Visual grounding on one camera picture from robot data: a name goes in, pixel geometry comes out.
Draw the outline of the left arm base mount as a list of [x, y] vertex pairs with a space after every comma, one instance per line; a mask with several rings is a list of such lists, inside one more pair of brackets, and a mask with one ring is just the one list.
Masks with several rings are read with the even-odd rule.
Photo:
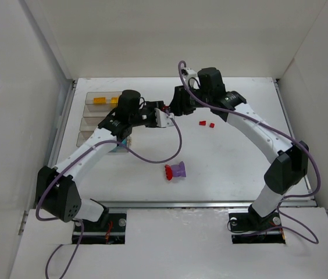
[[125, 243], [127, 210], [111, 209], [102, 225], [84, 220], [83, 245], [120, 245]]

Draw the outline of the purple lego vase piece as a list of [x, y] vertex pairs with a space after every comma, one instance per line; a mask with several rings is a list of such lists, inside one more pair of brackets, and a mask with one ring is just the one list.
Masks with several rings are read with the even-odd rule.
[[183, 161], [179, 162], [178, 164], [171, 165], [170, 168], [172, 170], [173, 177], [186, 177], [186, 168]]

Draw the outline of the yellow striped lego brick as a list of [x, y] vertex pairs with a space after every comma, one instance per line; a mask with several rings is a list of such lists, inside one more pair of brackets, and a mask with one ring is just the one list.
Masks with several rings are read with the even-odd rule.
[[97, 105], [106, 104], [106, 98], [105, 97], [94, 98], [93, 104], [97, 104]]

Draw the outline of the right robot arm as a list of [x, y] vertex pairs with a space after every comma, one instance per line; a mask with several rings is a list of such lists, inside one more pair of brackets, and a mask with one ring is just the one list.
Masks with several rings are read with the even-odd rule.
[[306, 176], [308, 146], [268, 129], [264, 120], [241, 94], [226, 90], [217, 68], [208, 67], [195, 72], [180, 65], [179, 75], [182, 85], [175, 88], [169, 105], [175, 116], [189, 115], [196, 108], [209, 108], [243, 133], [270, 163], [263, 177], [265, 185], [248, 208], [247, 220], [257, 226], [276, 210], [285, 194]]

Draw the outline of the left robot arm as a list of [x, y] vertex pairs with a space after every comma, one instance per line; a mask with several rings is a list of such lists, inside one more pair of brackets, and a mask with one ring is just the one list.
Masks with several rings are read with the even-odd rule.
[[43, 220], [39, 210], [44, 209], [51, 214], [51, 220], [104, 222], [108, 215], [107, 207], [81, 198], [79, 184], [103, 156], [122, 145], [133, 127], [156, 128], [164, 107], [163, 101], [144, 101], [139, 92], [124, 90], [116, 106], [76, 151], [54, 167], [40, 169], [36, 189], [37, 219]]

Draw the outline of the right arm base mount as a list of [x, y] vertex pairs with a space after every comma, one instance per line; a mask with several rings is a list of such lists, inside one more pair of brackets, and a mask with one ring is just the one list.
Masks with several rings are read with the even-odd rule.
[[229, 213], [227, 228], [233, 244], [285, 244], [281, 220], [277, 212], [260, 223], [253, 223], [246, 212]]

